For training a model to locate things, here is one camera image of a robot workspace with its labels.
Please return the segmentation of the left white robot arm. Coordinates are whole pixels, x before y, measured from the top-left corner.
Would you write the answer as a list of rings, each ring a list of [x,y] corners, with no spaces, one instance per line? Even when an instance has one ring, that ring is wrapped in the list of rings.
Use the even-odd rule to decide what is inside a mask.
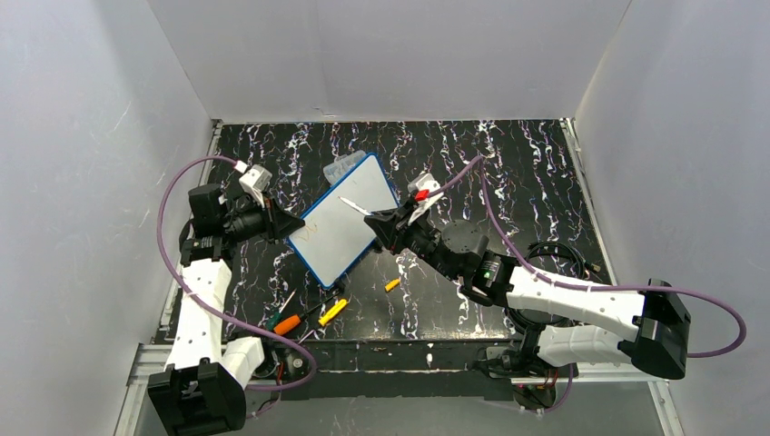
[[[215,435],[239,430],[246,420],[245,390],[263,365],[257,336],[222,341],[225,294],[236,248],[251,238],[278,242],[304,220],[284,211],[268,194],[242,205],[216,183],[188,192],[192,217],[180,236],[185,285],[173,347],[161,372],[148,379],[148,394],[170,435]]]

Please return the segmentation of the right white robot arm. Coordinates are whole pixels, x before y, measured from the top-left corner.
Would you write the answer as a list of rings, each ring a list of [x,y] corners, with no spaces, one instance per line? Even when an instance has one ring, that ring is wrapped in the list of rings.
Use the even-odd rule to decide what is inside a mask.
[[[574,321],[572,327],[527,331],[510,359],[513,371],[629,363],[657,378],[685,377],[691,317],[671,288],[617,292],[601,283],[529,271],[516,258],[491,251],[488,236],[474,223],[454,220],[437,229],[424,215],[410,216],[409,208],[400,207],[370,213],[363,221],[385,250],[411,251],[459,282],[473,302]]]

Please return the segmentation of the white marker pen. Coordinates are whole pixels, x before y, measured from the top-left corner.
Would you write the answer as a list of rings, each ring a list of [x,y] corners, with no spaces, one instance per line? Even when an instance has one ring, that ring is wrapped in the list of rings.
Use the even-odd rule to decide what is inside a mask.
[[[371,212],[362,208],[361,206],[357,205],[352,200],[339,196],[339,199],[346,205],[348,205],[352,210],[356,211],[357,213],[360,213],[363,216],[371,216]]]

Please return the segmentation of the yellow marker cap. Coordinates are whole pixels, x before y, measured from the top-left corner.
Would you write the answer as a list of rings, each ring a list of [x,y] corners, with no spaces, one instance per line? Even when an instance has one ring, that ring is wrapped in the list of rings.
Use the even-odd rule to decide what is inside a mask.
[[[386,284],[385,291],[391,292],[393,289],[395,289],[399,285],[400,285],[400,279],[394,279]]]

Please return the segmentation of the blue-framed whiteboard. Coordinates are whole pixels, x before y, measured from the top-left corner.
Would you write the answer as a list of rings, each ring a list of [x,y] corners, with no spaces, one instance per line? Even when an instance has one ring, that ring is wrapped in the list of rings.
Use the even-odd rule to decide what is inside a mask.
[[[305,225],[288,237],[290,247],[324,289],[330,289],[375,239],[364,215],[345,200],[369,212],[398,206],[376,154],[366,154],[320,197],[302,215]]]

